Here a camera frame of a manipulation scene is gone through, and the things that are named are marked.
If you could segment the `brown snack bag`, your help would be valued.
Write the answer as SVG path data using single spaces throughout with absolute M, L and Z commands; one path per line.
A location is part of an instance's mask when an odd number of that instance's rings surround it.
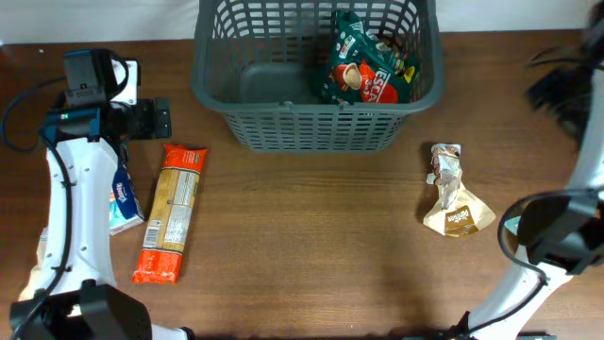
M 431 147 L 431 172 L 427 184 L 434 185 L 438 199 L 423 218 L 429 229 L 449 238 L 460 238 L 485 229 L 495 213 L 462 183 L 459 144 Z

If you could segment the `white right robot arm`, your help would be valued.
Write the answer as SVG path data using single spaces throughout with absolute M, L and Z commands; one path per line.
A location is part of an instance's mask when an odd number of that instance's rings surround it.
M 596 2 L 575 56 L 545 50 L 529 66 L 556 69 L 527 91 L 534 110 L 547 108 L 579 144 L 562 190 L 514 202 L 497 226 L 497 242 L 512 265 L 474 311 L 445 339 L 520 339 L 521 330 L 558 288 L 603 263 L 603 4 Z

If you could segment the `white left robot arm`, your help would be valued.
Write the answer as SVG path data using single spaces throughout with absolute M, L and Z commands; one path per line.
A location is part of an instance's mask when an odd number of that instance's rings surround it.
M 66 94 L 46 113 L 51 197 L 47 244 L 34 295 L 10 306 L 15 339 L 192 339 L 189 328 L 152 323 L 116 287 L 109 247 L 109 193 L 119 136 L 108 124 L 121 103 L 74 105 Z

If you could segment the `green Nescafe coffee bag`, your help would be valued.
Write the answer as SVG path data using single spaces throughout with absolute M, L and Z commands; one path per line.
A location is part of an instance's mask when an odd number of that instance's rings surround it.
M 328 104 L 406 104 L 421 71 L 420 60 L 365 27 L 352 11 L 335 12 L 336 37 L 325 69 L 314 80 Z

